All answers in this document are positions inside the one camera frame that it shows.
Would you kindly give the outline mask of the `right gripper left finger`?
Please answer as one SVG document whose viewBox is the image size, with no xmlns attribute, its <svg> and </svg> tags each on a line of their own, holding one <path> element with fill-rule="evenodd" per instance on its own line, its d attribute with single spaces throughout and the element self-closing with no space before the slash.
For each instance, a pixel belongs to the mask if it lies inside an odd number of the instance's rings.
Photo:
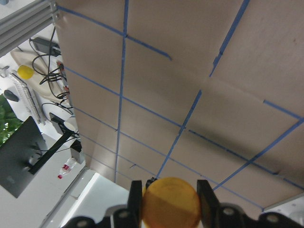
<svg viewBox="0 0 304 228">
<path fill-rule="evenodd" d="M 132 228 L 140 228 L 142 226 L 142 193 L 142 181 L 133 180 L 127 202 L 127 209 L 129 211 L 129 218 L 131 219 Z"/>
</svg>

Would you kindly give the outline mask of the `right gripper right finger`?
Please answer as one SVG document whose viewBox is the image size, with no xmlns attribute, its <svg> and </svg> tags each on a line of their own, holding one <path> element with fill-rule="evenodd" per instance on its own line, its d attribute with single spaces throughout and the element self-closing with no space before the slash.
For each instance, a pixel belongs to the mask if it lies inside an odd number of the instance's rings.
<svg viewBox="0 0 304 228">
<path fill-rule="evenodd" d="M 197 180 L 197 194 L 200 200 L 200 220 L 203 227 L 215 228 L 220 203 L 207 180 Z"/>
</svg>

